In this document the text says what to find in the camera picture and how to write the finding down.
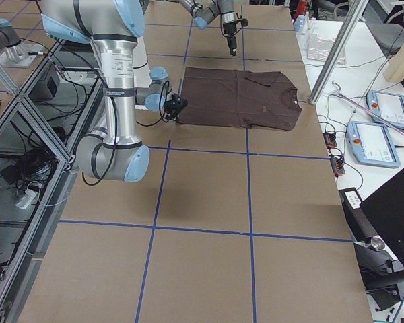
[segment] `computer monitor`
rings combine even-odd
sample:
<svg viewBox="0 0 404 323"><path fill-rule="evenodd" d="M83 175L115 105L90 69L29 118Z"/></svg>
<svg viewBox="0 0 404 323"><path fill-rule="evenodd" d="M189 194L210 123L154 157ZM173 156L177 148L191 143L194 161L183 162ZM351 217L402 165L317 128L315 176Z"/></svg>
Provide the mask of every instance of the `computer monitor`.
<svg viewBox="0 0 404 323"><path fill-rule="evenodd" d="M377 233L404 266L404 168L360 206Z"/></svg>

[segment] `white desk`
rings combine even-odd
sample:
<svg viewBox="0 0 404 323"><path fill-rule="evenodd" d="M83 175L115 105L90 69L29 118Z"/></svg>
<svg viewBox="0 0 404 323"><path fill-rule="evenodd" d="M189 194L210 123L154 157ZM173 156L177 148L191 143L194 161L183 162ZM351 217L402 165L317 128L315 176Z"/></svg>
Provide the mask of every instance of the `white desk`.
<svg viewBox="0 0 404 323"><path fill-rule="evenodd" d="M326 36L328 38L334 38L338 34L338 31L341 27L342 22L322 22L322 21L313 21L314 24L314 33ZM313 64L313 65L322 65L322 62L307 59L307 52L303 50L303 46L301 46L301 55L305 64ZM384 63L384 57L382 57L382 51L378 47L376 41L372 37L370 31L368 30L365 23L358 23L349 42L345 46L345 55L346 55L346 65L338 65L340 66L355 66L361 65L362 63L369 62L375 60L373 63L365 64L361 67L350 67L350 68L335 68L328 85L324 90L324 94L316 104L317 112L319 115L319 120L321 122L326 121L324 117L327 116L327 95L331 93L335 88L331 85L332 81L337 82L341 86L341 93L346 95L347 97L354 96L363 96L365 94L366 88L374 79L378 68ZM314 84L317 80L319 73L321 72L322 67L314 67L310 65L306 65L306 73L308 77L308 82L310 87L313 88ZM381 72L372 89L384 89L394 83L388 83L384 80L383 73ZM387 91L394 92L398 94L404 95L404 88L401 84L395 85L389 88ZM366 105L365 98L355 99L357 102L360 101L361 105ZM353 114L354 107L351 106L345 100L340 98L336 98L331 96L329 98L330 108L329 108L329 118L336 120L338 122L342 122L347 124L352 120L363 120L372 122L370 117L359 108L356 110L356 113ZM332 123L337 131L344 131L345 127L335 121L328 120L328 122ZM325 124L321 124L322 130L325 128ZM391 133L391 137L393 138L395 145L404 145L404 137L398 135L396 132L389 130ZM358 169L363 178L364 182L359 190L359 193L363 199L371 195L378 187L384 184L387 180L392 178L399 170L404 167L404 148L397 149L397 153L401 162L401 166L399 168L382 168L376 166L365 166L362 164L358 164L351 153L351 150L348 146L348 143L344 141L345 133L337 133L337 144L344 152L345 161L351 164L353 167ZM337 182L338 189L349 188L349 187L358 187L360 185L360 176L359 174L351 169L349 166L345 166L346 175L340 176ZM374 300L371 297L368 297L368 301L370 302L370 307L372 308L373 318L375 320L384 321L389 314L387 311L376 312L374 308L377 307ZM404 306L401 310L401 314L399 318L404 317Z"/></svg>

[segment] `brown garment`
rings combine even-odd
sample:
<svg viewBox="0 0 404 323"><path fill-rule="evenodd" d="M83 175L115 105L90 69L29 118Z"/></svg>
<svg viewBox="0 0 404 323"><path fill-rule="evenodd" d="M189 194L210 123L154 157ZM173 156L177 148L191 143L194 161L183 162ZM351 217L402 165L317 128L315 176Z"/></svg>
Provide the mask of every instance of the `brown garment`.
<svg viewBox="0 0 404 323"><path fill-rule="evenodd" d="M301 113L296 91L281 72L187 67L179 123L291 130Z"/></svg>

